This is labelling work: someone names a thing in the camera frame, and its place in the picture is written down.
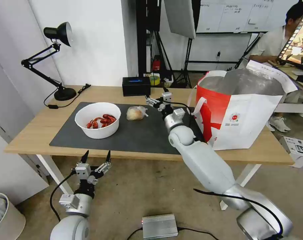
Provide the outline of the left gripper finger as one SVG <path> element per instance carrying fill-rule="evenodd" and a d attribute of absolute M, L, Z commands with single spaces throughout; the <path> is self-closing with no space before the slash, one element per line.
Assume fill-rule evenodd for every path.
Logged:
<path fill-rule="evenodd" d="M 87 159 L 88 159 L 88 154 L 89 154 L 89 150 L 87 150 L 86 153 L 81 157 L 78 164 L 86 164 Z"/>
<path fill-rule="evenodd" d="M 111 167 L 111 151 L 108 151 L 106 161 L 100 166 L 91 166 L 91 181 L 98 181 Z"/>

